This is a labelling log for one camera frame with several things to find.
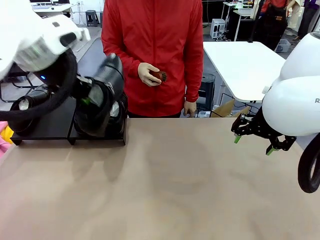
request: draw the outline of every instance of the white wall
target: white wall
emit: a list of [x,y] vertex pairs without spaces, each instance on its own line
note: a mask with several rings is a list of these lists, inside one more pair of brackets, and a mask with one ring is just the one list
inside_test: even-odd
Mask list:
[[105,0],[70,0],[72,5],[72,16],[75,24],[87,24],[86,11],[95,10],[100,20],[100,12],[104,10]]

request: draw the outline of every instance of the person in red jacket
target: person in red jacket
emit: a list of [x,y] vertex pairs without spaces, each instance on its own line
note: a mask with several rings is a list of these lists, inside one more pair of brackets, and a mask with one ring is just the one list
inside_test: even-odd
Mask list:
[[[201,0],[106,0],[102,44],[123,64],[129,117],[195,116],[203,73]],[[166,72],[166,81],[150,71]]]

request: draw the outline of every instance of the jacket zipper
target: jacket zipper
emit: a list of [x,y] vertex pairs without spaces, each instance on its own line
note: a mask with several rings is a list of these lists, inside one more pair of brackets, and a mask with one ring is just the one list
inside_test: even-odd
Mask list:
[[[153,65],[156,67],[156,0],[153,0]],[[157,88],[154,88],[154,112],[157,112]]]

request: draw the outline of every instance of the beige table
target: beige table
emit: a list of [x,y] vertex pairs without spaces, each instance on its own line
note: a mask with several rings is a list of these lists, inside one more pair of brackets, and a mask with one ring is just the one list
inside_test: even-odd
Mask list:
[[0,168],[1,240],[318,240],[302,150],[234,144],[233,119],[132,119],[126,147],[38,142]]

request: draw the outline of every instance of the black pants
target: black pants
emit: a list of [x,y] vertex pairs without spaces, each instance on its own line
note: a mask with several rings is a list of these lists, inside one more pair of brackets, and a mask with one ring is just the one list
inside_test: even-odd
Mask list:
[[298,31],[298,36],[302,39],[305,35],[308,34],[309,25],[312,21],[312,18],[316,14],[317,10],[313,8],[306,7],[304,9],[301,24]]
[[[160,116],[160,117],[156,117],[157,119],[159,118],[165,118],[165,119],[178,119],[180,118],[181,112],[174,114],[174,115],[169,115],[169,116]],[[131,119],[147,119],[147,118],[152,118],[151,116],[141,116],[138,114],[134,114],[131,112],[128,112],[128,116]]]

